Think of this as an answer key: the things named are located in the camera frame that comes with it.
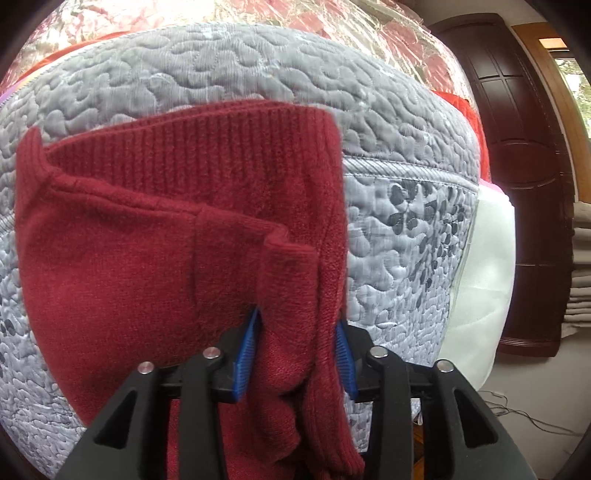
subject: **beige curtain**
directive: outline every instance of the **beige curtain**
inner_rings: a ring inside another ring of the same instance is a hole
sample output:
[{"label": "beige curtain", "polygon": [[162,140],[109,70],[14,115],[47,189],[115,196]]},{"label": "beige curtain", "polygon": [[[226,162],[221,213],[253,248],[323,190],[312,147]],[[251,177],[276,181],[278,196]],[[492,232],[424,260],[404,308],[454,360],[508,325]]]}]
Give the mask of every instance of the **beige curtain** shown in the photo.
[{"label": "beige curtain", "polygon": [[591,327],[591,204],[574,204],[573,282],[566,306],[563,336]]}]

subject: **wall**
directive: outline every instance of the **wall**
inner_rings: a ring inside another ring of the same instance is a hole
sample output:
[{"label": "wall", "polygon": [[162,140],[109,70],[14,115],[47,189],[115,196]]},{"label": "wall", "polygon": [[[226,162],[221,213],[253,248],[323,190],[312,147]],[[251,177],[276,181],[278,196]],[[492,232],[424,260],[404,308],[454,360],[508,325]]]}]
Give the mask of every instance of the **wall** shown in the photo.
[{"label": "wall", "polygon": [[525,0],[417,0],[413,9],[431,25],[446,18],[476,13],[496,13],[508,25],[543,22]]},{"label": "wall", "polygon": [[[590,360],[588,329],[564,338],[558,355],[551,359],[497,355],[482,389],[505,394],[510,408],[583,433],[591,422]],[[490,394],[482,396],[502,403]],[[501,417],[501,422],[539,478],[553,478],[579,442],[575,437],[542,432],[517,414]]]}]

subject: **blue rubber tip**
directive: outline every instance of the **blue rubber tip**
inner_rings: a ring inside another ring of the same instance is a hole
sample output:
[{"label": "blue rubber tip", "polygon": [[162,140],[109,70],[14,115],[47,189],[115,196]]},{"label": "blue rubber tip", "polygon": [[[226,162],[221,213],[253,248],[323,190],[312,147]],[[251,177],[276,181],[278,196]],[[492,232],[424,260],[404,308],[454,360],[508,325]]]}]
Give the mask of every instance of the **blue rubber tip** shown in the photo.
[{"label": "blue rubber tip", "polygon": [[252,365],[255,361],[256,353],[256,335],[255,335],[255,324],[258,320],[259,310],[258,308],[252,312],[248,327],[242,338],[242,344],[240,345],[240,351],[234,362],[234,385],[232,392],[234,400],[239,401],[246,390],[248,389],[248,381],[251,377]]},{"label": "blue rubber tip", "polygon": [[336,325],[336,366],[340,382],[351,400],[357,398],[357,380],[355,379],[355,361],[347,342],[347,336],[341,322]]}]

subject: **quilted fabric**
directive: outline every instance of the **quilted fabric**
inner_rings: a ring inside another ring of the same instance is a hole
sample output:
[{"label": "quilted fabric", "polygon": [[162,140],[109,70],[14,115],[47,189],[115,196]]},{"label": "quilted fabric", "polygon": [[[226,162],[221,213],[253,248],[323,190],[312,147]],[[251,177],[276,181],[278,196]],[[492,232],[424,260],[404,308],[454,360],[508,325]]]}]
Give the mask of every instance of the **quilted fabric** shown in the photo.
[{"label": "quilted fabric", "polygon": [[[12,227],[18,141],[33,125],[50,143],[237,98],[333,114],[343,135],[349,321],[406,360],[434,361],[478,189],[478,143],[464,117],[384,62],[313,34],[197,24],[126,35],[53,65],[0,109],[0,421],[46,475],[83,427],[47,371],[22,302]],[[346,408],[363,449],[369,406]]]}]

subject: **screw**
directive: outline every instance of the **screw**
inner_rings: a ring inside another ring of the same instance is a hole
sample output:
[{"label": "screw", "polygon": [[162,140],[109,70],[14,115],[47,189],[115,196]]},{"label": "screw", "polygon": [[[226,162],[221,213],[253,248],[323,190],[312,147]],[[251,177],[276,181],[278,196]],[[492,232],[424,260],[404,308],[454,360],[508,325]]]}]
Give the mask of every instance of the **screw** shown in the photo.
[{"label": "screw", "polygon": [[207,358],[208,360],[213,360],[215,358],[218,358],[221,354],[222,354],[222,351],[216,346],[207,347],[203,351],[203,356],[205,358]]},{"label": "screw", "polygon": [[439,360],[437,362],[437,369],[445,374],[453,372],[455,368],[456,367],[454,367],[453,363],[451,363],[449,360]]},{"label": "screw", "polygon": [[141,362],[138,365],[138,372],[142,375],[149,374],[154,370],[154,364],[152,362]]},{"label": "screw", "polygon": [[388,351],[383,346],[373,346],[369,349],[369,354],[374,358],[384,358],[388,356]]}]

